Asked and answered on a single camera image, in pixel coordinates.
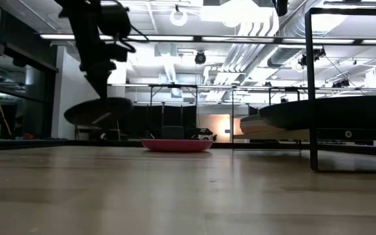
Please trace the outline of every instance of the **ceiling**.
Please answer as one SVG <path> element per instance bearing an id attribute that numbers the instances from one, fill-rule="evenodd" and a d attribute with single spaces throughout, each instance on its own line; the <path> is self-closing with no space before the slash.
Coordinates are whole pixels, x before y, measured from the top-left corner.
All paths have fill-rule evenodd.
<path id="1" fill-rule="evenodd" d="M 280 27 L 288 27 L 289 23 L 287 22 L 296 17 L 295 12 L 299 12 L 304 8 L 298 7 L 303 2 L 311 1 L 290 0 L 289 14 L 279 18 Z M 156 4 L 155 1 L 138 1 L 137 3 L 123 1 L 123 4 L 130 8 L 129 16 L 132 24 L 143 33 L 149 35 L 237 35 L 240 33 L 239 26 L 227 27 L 221 22 L 202 21 L 199 14 L 201 13 L 203 1 L 194 0 L 190 2 L 191 4 L 188 7 L 183 7 L 189 11 L 187 14 L 188 21 L 183 26 L 176 26 L 170 21 L 170 13 L 174 9 L 172 6 L 174 3 L 164 6 Z M 61 7 L 54 1 L 0 0 L 0 6 L 29 24 L 39 33 L 72 33 L 67 19 L 59 19 L 57 17 Z M 325 24 L 335 20 L 337 19 L 323 18 L 319 23 Z M 327 32 L 325 37 L 376 37 L 376 16 L 348 16 Z M 203 76 L 206 67 L 221 66 L 234 47 L 233 44 L 221 43 L 173 42 L 172 45 L 178 52 L 174 61 L 175 73 L 195 75 L 192 83 L 198 82 L 196 77 Z M 127 79 L 132 83 L 154 82 L 155 79 L 159 81 L 158 77 L 160 77 L 160 74 L 166 74 L 166 69 L 163 60 L 159 56 L 155 56 L 157 43 L 135 44 L 134 46 L 137 49 L 137 53 L 129 56 Z M 320 86 L 325 84 L 325 81 L 343 77 L 343 74 L 349 75 L 349 79 L 356 86 L 362 86 L 366 76 L 365 73 L 376 66 L 376 47 L 326 46 L 325 50 L 327 56 L 315 63 L 315 78 Z M 207 61 L 204 65 L 195 64 L 194 58 L 197 51 L 205 52 Z M 273 76 L 259 78 L 260 84 L 263 84 L 264 81 L 269 81 L 273 86 L 306 86 L 306 73 L 300 67 L 297 67 L 297 60 L 301 53 L 297 53 L 295 58 L 289 59 L 289 62 L 284 64 L 283 67 L 275 70 Z M 210 76 L 215 77 L 216 74 L 216 72 L 211 73 Z M 256 78 L 252 77 L 242 82 L 243 85 L 247 86 L 257 84 Z"/>

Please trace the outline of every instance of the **white wall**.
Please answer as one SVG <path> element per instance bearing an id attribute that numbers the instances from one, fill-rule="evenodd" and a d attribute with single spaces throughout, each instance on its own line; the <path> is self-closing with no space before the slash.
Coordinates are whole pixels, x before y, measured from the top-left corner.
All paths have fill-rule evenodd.
<path id="1" fill-rule="evenodd" d="M 57 68 L 53 107 L 52 137 L 74 140 L 74 126 L 63 116 L 70 107 L 99 96 L 79 70 L 80 62 L 71 57 L 64 46 L 57 49 Z"/>

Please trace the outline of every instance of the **security camera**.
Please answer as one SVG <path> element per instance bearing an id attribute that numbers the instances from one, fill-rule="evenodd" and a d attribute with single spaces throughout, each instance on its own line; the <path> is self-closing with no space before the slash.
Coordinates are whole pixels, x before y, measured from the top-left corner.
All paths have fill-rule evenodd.
<path id="1" fill-rule="evenodd" d="M 203 63 L 206 62 L 206 55 L 204 54 L 204 52 L 197 52 L 196 53 L 196 56 L 195 56 L 195 63 L 197 65 L 202 65 Z"/>

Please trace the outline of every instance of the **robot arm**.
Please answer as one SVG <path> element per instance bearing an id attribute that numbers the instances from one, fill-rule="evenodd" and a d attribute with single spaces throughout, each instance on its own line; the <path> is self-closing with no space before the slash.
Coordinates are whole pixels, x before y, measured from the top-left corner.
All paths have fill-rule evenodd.
<path id="1" fill-rule="evenodd" d="M 101 0 L 55 0 L 62 6 L 60 18 L 68 18 L 79 51 L 80 70 L 101 98 L 107 96 L 107 79 L 116 66 L 111 59 L 127 61 L 127 53 L 136 50 L 106 44 L 100 39 L 99 29 L 105 34 L 122 41 L 131 31 L 128 9 L 116 5 L 101 6 Z"/>

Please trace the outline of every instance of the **window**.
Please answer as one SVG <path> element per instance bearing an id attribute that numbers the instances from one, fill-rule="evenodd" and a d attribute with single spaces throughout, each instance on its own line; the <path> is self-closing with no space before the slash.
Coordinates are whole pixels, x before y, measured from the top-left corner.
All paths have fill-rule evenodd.
<path id="1" fill-rule="evenodd" d="M 15 97 L 5 93 L 0 93 L 0 101 L 12 137 L 15 139 L 23 139 L 46 138 L 50 136 L 48 130 L 48 117 L 51 116 L 49 104 Z M 0 139 L 10 138 L 1 114 L 0 126 Z"/>
<path id="2" fill-rule="evenodd" d="M 0 56 L 0 90 L 40 101 L 50 101 L 46 73 L 7 55 Z"/>

